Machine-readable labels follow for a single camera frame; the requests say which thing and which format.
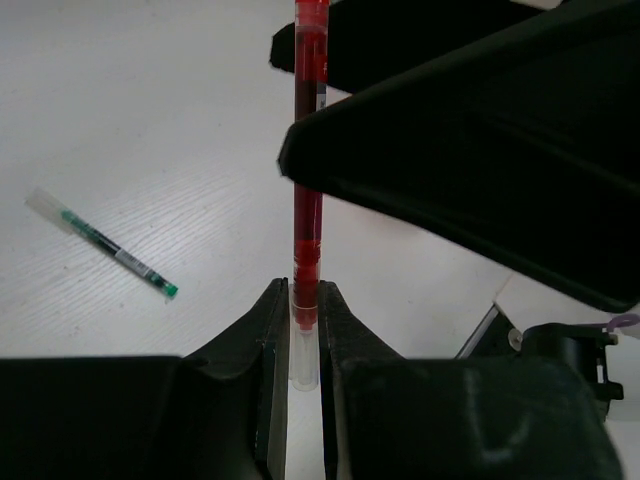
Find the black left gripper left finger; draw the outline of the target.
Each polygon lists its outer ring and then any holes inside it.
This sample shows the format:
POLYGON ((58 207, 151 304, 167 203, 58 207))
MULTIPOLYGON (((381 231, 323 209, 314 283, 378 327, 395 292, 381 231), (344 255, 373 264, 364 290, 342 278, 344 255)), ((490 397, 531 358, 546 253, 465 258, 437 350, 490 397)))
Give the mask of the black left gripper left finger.
POLYGON ((5 359, 5 479, 281 479, 289 288, 186 357, 5 359))

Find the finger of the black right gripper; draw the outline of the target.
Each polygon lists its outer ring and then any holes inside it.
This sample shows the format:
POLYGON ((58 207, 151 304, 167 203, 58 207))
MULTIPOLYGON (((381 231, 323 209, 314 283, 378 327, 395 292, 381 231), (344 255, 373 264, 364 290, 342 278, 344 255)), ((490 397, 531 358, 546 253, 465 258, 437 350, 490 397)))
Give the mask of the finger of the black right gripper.
POLYGON ((292 181, 580 302, 639 301, 639 5, 564 1, 294 123, 292 181))
POLYGON ((543 11, 514 1, 339 1, 329 7, 328 84, 360 93, 543 11))

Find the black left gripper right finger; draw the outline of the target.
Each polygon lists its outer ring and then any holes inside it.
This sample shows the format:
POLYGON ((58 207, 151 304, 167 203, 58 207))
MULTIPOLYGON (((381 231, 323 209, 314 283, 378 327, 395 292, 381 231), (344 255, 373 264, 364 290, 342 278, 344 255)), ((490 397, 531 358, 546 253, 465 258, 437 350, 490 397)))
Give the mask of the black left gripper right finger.
POLYGON ((544 357, 407 359, 319 288, 330 479, 620 479, 589 385, 544 357))

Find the green pen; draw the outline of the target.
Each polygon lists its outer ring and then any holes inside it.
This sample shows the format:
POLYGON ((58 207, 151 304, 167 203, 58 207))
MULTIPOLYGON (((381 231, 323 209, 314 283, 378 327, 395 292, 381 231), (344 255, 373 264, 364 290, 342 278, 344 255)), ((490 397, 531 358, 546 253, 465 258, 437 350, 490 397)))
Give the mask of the green pen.
POLYGON ((161 292, 167 299, 176 297, 179 288, 174 283, 168 281, 156 270, 108 238, 48 192, 36 188, 26 198, 25 204, 61 230, 82 237, 104 254, 113 258, 125 269, 161 292))

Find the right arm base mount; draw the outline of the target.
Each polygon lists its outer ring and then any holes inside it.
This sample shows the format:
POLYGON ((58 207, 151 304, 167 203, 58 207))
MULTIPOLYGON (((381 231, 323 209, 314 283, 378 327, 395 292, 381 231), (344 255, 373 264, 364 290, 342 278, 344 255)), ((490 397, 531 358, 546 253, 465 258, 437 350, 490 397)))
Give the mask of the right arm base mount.
POLYGON ((546 323, 518 329, 494 302, 456 357, 534 356, 560 361, 589 385, 600 416, 639 420, 639 365, 609 353, 639 340, 639 315, 625 313, 606 322, 546 323))

